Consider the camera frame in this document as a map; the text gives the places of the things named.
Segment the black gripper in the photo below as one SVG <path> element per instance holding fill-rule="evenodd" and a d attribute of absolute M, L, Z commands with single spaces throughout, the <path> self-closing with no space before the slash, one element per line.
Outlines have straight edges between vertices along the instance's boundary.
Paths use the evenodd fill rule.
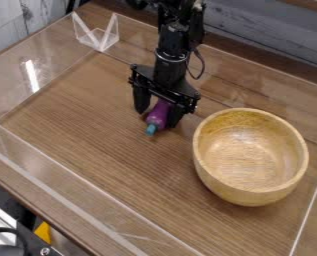
<path fill-rule="evenodd" d="M 188 52 L 171 56 L 156 51 L 152 66 L 135 63 L 129 65 L 128 83 L 132 86 L 133 108 L 141 114 L 149 105 L 152 95 L 171 103 L 167 114 L 168 128 L 176 126 L 184 113 L 195 111 L 200 99 L 199 92 L 186 80 L 188 60 Z"/>

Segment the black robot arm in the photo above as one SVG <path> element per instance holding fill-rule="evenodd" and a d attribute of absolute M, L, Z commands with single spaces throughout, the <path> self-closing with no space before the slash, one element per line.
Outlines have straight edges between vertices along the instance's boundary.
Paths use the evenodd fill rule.
<path fill-rule="evenodd" d="M 148 134 L 174 128 L 183 116 L 192 113 L 200 99 L 199 91 L 188 83 L 190 55 L 195 54 L 204 65 L 198 51 L 203 42 L 204 0 L 125 0 L 135 10 L 153 5 L 157 10 L 157 45 L 152 66 L 131 64 L 128 83 L 132 87 L 133 108 L 141 114 L 151 97 L 156 104 L 145 117 Z"/>

